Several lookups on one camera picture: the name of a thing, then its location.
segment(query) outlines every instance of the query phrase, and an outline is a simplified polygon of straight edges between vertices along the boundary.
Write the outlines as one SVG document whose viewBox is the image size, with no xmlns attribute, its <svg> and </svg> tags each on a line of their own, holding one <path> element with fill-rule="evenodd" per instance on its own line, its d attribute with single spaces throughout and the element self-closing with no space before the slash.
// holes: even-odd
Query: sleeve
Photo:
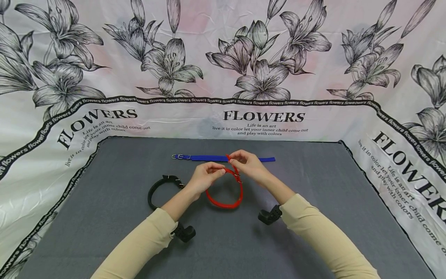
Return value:
<svg viewBox="0 0 446 279">
<path fill-rule="evenodd" d="M 294 195 L 280 209 L 287 228 L 313 247 L 336 278 L 379 279 L 347 235 L 301 195 Z"/>
<path fill-rule="evenodd" d="M 166 248 L 178 222 L 156 209 L 109 254 L 91 279 L 133 279 L 154 255 Z"/>
</svg>

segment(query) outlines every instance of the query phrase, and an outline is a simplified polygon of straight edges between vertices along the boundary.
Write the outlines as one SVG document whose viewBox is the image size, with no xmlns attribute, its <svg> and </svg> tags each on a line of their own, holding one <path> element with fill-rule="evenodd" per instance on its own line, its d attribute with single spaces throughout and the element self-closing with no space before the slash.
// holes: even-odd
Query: collar strap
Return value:
<svg viewBox="0 0 446 279">
<path fill-rule="evenodd" d="M 183 155 L 183 154 L 173 154 L 172 159 L 179 160 L 190 160 L 190 161 L 212 161 L 212 162 L 228 162 L 226 156 L 217 155 Z M 259 158 L 260 162 L 275 162 L 275 157 L 270 158 Z"/>
<path fill-rule="evenodd" d="M 226 161 L 228 161 L 230 158 L 228 155 L 226 155 Z M 235 177 L 235 180 L 239 183 L 240 185 L 240 196 L 239 199 L 233 203 L 233 204 L 222 204 L 216 200 L 214 200 L 211 195 L 209 194 L 209 191 L 206 190 L 206 196 L 207 198 L 216 206 L 221 207 L 221 208 L 227 208 L 227 209 L 234 209 L 237 208 L 240 203 L 242 202 L 243 199 L 243 182 L 240 180 L 240 173 L 239 170 L 237 170 L 236 167 L 232 166 L 234 168 L 234 171 L 231 171 L 230 169 L 224 168 L 224 170 L 226 171 L 226 173 L 230 173 Z"/>
<path fill-rule="evenodd" d="M 152 196 L 154 192 L 163 185 L 164 183 L 174 183 L 178 188 L 183 189 L 184 184 L 181 183 L 181 180 L 174 175 L 163 175 L 163 179 L 158 180 L 149 190 L 147 195 L 147 202 L 149 203 L 150 208 L 155 211 L 158 207 L 153 205 Z M 192 226 L 184 228 L 184 226 L 178 222 L 177 228 L 173 231 L 176 237 L 178 237 L 182 242 L 188 242 L 195 236 L 195 229 Z"/>
</svg>

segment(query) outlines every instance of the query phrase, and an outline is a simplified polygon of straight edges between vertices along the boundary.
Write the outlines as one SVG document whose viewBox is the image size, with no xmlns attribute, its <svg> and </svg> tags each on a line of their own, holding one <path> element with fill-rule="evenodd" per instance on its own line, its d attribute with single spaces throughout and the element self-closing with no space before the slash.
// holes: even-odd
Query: gray table surface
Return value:
<svg viewBox="0 0 446 279">
<path fill-rule="evenodd" d="M 19 279 L 87 279 L 113 248 L 152 211 L 147 192 L 162 175 L 187 182 L 199 162 L 172 154 L 224 155 L 245 149 L 276 157 L 266 167 L 337 224 L 378 270 L 382 279 L 430 279 L 431 272 L 368 184 L 343 145 L 159 138 L 110 138 L 88 167 L 43 237 Z M 319 256 L 282 221 L 257 219 L 275 200 L 242 176 L 239 208 L 213 206 L 203 194 L 181 222 L 197 235 L 173 239 L 137 278 L 334 278 Z M 153 202 L 162 205 L 178 190 L 163 185 Z M 239 186 L 225 175 L 210 189 L 218 201 L 238 198 Z"/>
</svg>

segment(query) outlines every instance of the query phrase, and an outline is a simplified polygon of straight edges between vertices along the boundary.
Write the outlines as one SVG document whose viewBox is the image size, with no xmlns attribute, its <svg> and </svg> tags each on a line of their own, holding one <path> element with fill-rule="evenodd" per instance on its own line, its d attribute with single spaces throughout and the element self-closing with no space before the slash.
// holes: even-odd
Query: black clamp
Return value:
<svg viewBox="0 0 446 279">
<path fill-rule="evenodd" d="M 271 225 L 272 223 L 274 223 L 275 221 L 277 221 L 280 216 L 282 216 L 282 211 L 280 210 L 280 205 L 275 205 L 271 212 L 268 212 L 266 210 L 260 210 L 259 216 L 257 216 L 259 218 L 260 221 L 262 221 L 263 223 L 267 224 L 267 225 Z"/>
<path fill-rule="evenodd" d="M 149 193 L 147 195 L 147 202 L 149 203 L 149 206 L 150 206 L 150 208 L 153 211 L 155 211 L 158 208 L 158 207 L 156 207 L 155 205 L 152 204 L 153 193 L 156 191 L 156 189 L 158 189 L 158 187 L 160 187 L 161 185 L 163 185 L 164 183 L 167 183 L 167 182 L 174 183 L 176 186 L 178 186 L 178 188 L 180 188 L 180 190 L 184 188 L 184 184 L 181 183 L 181 180 L 178 177 L 176 177 L 174 175 L 163 175 L 163 179 L 158 180 L 150 188 Z M 178 226 L 173 231 L 173 233 L 182 242 L 186 243 L 186 242 L 188 242 L 189 240 L 191 240 L 195 236 L 195 229 L 192 226 L 184 228 L 184 226 L 180 222 L 178 222 Z"/>
</svg>

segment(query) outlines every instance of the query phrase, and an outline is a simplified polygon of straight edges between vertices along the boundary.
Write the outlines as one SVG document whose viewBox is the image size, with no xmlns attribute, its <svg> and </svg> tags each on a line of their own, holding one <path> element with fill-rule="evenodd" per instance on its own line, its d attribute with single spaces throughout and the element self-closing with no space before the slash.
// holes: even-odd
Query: white backdrop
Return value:
<svg viewBox="0 0 446 279">
<path fill-rule="evenodd" d="M 342 140 L 444 278 L 445 11 L 0 0 L 0 277 L 18 274 L 98 143 L 125 136 Z"/>
</svg>

